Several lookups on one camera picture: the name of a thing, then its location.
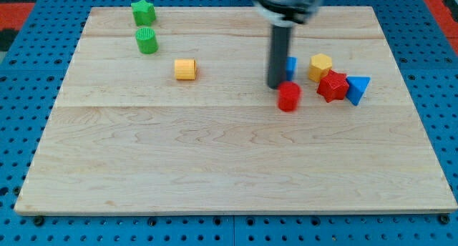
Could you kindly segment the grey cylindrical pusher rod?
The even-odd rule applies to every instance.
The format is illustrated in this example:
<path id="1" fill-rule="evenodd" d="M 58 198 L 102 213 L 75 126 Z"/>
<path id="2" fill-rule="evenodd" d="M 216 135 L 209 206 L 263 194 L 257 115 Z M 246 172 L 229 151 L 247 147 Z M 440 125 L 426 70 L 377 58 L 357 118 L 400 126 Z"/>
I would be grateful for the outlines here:
<path id="1" fill-rule="evenodd" d="M 267 85 L 277 89 L 286 80 L 286 65 L 291 41 L 291 27 L 271 26 Z"/>

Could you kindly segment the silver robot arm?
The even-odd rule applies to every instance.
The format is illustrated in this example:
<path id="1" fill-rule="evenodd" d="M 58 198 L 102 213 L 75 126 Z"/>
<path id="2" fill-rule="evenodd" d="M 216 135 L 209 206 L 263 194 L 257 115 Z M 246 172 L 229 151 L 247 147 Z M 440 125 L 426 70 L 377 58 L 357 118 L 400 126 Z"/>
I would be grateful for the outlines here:
<path id="1" fill-rule="evenodd" d="M 271 24 L 267 85 L 277 89 L 286 80 L 286 62 L 296 24 L 306 24 L 323 0 L 253 0 L 261 16 Z"/>

